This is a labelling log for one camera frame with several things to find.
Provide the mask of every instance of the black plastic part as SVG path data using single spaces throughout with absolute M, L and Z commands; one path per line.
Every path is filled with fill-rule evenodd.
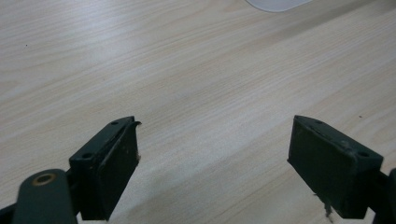
M 326 123 L 294 117 L 289 163 L 326 207 L 343 218 L 364 218 L 383 157 Z
M 389 174 L 389 181 L 387 182 L 387 193 L 388 200 L 393 214 L 393 218 L 396 220 L 396 169 L 393 169 Z
M 84 220 L 108 220 L 139 163 L 134 117 L 117 119 L 70 159 L 73 204 Z
M 375 224 L 396 223 L 390 204 L 394 200 L 394 195 L 389 194 L 390 180 L 391 178 L 386 175 L 380 172 L 376 173 L 369 184 L 369 190 L 362 195 L 362 197 L 368 199 L 369 207 L 375 211 L 375 220 L 373 222 Z
M 0 224 L 11 223 L 16 204 L 9 205 L 0 210 Z
M 66 174 L 47 170 L 21 184 L 13 224 L 76 224 Z

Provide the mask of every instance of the light wood tabletop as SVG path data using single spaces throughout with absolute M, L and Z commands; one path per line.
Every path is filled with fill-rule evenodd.
M 371 223 L 325 217 L 287 163 L 296 114 L 396 167 L 395 1 L 0 3 L 1 207 L 135 116 L 141 161 L 109 223 Z

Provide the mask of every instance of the screw hole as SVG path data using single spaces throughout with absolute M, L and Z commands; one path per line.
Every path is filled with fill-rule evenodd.
M 370 155 L 367 152 L 358 152 L 358 155 L 361 157 L 369 157 Z
M 89 159 L 90 157 L 92 157 L 92 153 L 85 153 L 82 155 L 82 159 Z
M 33 185 L 34 186 L 43 186 L 46 185 L 50 182 L 52 182 L 55 179 L 56 175 L 55 174 L 43 174 L 38 177 L 36 177 L 33 180 Z

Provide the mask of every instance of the white object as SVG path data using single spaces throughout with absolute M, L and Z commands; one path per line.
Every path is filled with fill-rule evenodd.
M 270 12 L 281 12 L 312 0 L 247 0 L 254 7 Z

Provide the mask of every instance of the wooden table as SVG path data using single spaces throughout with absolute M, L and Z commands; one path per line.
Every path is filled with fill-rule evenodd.
M 2 1 L 0 206 L 134 115 L 142 160 L 110 223 L 330 223 L 286 162 L 292 118 L 321 119 L 383 155 L 384 173 L 396 167 L 395 8 Z

